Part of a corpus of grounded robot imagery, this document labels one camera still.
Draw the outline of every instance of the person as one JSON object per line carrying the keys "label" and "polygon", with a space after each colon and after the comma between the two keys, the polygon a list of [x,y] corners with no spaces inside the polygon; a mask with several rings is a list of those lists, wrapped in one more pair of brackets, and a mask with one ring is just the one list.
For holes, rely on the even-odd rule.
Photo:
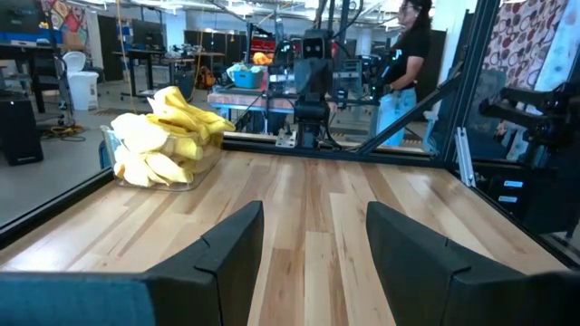
{"label": "person", "polygon": [[[404,0],[399,24],[404,27],[399,41],[391,48],[398,58],[383,77],[383,96],[379,106],[378,132],[385,130],[417,104],[415,79],[430,49],[431,0]],[[399,130],[383,145],[400,146],[405,130]]]}

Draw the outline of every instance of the computer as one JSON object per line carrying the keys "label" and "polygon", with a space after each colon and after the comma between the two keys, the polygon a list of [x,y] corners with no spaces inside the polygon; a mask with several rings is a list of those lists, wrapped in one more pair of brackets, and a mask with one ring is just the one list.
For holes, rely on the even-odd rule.
{"label": "computer", "polygon": [[377,202],[367,235],[397,325],[569,325],[580,274],[524,275]]}
{"label": "computer", "polygon": [[38,34],[44,20],[39,0],[0,1],[0,32]]}
{"label": "computer", "polygon": [[144,273],[0,273],[0,324],[247,325],[263,237],[256,201]]}
{"label": "computer", "polygon": [[165,47],[161,24],[133,19],[131,25],[134,44],[143,44],[156,50]]}

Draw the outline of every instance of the monitor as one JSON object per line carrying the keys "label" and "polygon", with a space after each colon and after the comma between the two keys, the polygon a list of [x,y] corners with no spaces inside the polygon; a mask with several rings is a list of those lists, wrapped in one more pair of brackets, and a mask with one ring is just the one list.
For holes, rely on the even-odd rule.
{"label": "monitor", "polygon": [[165,41],[163,40],[161,24],[133,19],[132,28],[133,43],[158,49],[164,48]]}
{"label": "monitor", "polygon": [[38,0],[0,1],[0,32],[38,34],[44,20],[43,6]]}

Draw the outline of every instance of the dark hair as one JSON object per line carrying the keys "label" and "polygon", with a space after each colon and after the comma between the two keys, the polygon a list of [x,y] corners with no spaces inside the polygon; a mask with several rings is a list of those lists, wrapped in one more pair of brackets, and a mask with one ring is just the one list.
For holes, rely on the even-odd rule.
{"label": "dark hair", "polygon": [[429,10],[433,5],[431,0],[405,0],[403,5],[410,5],[413,9],[419,12],[415,24],[411,30],[430,30],[431,18],[429,17]]}

